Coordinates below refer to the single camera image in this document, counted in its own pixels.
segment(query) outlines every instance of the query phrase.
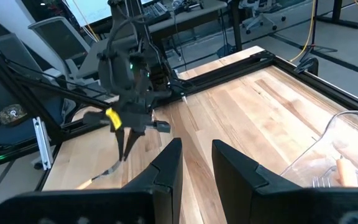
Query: white wall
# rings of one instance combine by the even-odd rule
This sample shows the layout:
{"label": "white wall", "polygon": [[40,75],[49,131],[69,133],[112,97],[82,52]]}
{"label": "white wall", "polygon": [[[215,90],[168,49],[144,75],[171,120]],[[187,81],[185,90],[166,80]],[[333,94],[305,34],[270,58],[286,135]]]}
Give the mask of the white wall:
{"label": "white wall", "polygon": [[50,65],[63,71],[63,65],[55,54],[32,30],[28,29],[35,21],[21,0],[0,0],[0,24],[15,33],[23,43],[41,56]]}

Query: clear plastic bin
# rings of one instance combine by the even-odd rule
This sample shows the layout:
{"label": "clear plastic bin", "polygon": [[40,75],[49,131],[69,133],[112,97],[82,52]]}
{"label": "clear plastic bin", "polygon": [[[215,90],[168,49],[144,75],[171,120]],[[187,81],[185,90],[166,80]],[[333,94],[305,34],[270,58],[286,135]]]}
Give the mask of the clear plastic bin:
{"label": "clear plastic bin", "polygon": [[340,187],[336,161],[341,156],[353,163],[358,180],[358,111],[333,116],[320,139],[281,176],[302,187],[311,187],[313,179],[329,180],[331,187]]}

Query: black metal frame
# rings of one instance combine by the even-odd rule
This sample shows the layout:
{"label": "black metal frame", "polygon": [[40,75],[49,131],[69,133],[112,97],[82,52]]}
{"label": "black metal frame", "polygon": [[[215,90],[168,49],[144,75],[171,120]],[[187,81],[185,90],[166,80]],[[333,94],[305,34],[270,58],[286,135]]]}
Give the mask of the black metal frame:
{"label": "black metal frame", "polygon": [[[245,58],[183,82],[183,87],[185,89],[184,94],[189,96],[269,66],[278,67],[290,76],[296,78],[311,88],[314,88],[321,94],[327,96],[349,110],[358,110],[358,98],[330,83],[325,82],[309,72],[296,72],[296,66],[266,50],[251,55],[249,58]],[[74,100],[77,103],[84,103],[102,110],[109,108],[109,103],[90,98],[70,90],[51,86],[46,83],[42,83],[40,80],[33,80],[22,75],[14,75],[8,69],[2,55],[0,55],[0,82],[19,100],[20,104],[30,115],[41,117],[47,126],[48,133],[52,139],[52,145],[59,145],[63,141],[103,127],[101,124],[92,126],[83,124],[82,119],[60,127],[46,112],[45,108],[40,104],[38,99],[33,97],[33,94],[29,89],[30,86],[44,88],[54,93],[58,93],[64,98]],[[173,93],[169,99],[159,101],[157,103],[157,107],[180,100],[182,96],[183,95],[179,93]],[[4,159],[0,159],[0,164],[37,151],[37,142],[34,138],[29,139],[28,141],[21,142],[16,145],[15,148],[17,148],[15,151],[6,154]]]}

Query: yellow tape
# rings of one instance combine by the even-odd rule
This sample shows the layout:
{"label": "yellow tape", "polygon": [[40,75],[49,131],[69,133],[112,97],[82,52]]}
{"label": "yellow tape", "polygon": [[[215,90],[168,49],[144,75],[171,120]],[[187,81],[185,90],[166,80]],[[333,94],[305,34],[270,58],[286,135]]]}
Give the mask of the yellow tape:
{"label": "yellow tape", "polygon": [[119,118],[117,112],[115,112],[114,110],[109,108],[106,110],[106,115],[107,115],[107,117],[110,118],[112,125],[114,126],[114,128],[116,130],[119,129],[119,127],[121,127],[122,122],[121,122],[121,119]]}

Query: wooden tabletop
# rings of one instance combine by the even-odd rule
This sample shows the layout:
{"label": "wooden tabletop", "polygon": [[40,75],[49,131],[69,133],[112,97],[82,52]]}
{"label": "wooden tabletop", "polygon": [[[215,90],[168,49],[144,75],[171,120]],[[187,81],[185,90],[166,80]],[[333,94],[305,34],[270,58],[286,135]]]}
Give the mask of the wooden tabletop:
{"label": "wooden tabletop", "polygon": [[[195,77],[262,50],[252,47],[180,75]],[[177,102],[156,110],[156,119],[168,121],[171,133],[147,130],[128,161],[88,189],[122,187],[172,138],[180,137],[184,158],[181,223],[225,223],[214,182],[213,139],[221,139],[280,174],[319,138],[328,121],[340,111],[344,108],[278,68],[265,68],[188,96],[187,104]],[[116,140],[108,127],[66,141],[44,190],[75,189],[111,167],[117,158]]]}

